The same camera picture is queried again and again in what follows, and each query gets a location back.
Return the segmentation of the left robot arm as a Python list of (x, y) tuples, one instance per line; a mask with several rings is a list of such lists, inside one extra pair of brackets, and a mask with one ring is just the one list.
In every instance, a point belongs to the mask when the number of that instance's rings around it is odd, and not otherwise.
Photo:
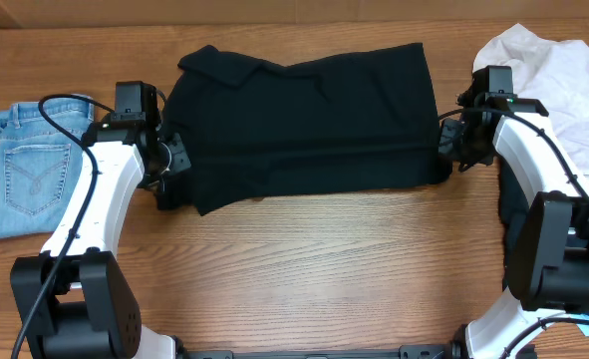
[(160, 133), (155, 86), (119, 82), (113, 107), (73, 141), (82, 170), (55, 232), (36, 256), (19, 257), (10, 284), (22, 321), (12, 349), (34, 358), (187, 357), (175, 336), (147, 328), (117, 253), (138, 188), (160, 195), (190, 167), (179, 135)]

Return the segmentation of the black t-shirt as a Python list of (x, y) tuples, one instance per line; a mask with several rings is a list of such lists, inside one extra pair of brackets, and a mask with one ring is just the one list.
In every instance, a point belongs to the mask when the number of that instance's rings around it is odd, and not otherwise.
[(161, 210), (207, 214), (236, 201), (438, 184), (451, 165), (423, 46), (281, 66), (213, 46), (184, 56), (163, 119), (188, 170)]

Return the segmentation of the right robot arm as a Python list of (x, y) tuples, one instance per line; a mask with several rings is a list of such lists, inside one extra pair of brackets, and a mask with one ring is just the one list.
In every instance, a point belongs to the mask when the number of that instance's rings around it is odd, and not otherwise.
[(589, 326), (589, 187), (555, 137), (549, 113), (518, 97), (512, 71), (472, 75), (454, 111), (440, 116), (441, 157), (467, 171), (500, 156), (529, 210), (505, 271), (501, 296), (442, 347), (443, 358), (531, 358), (529, 343), (556, 323)]

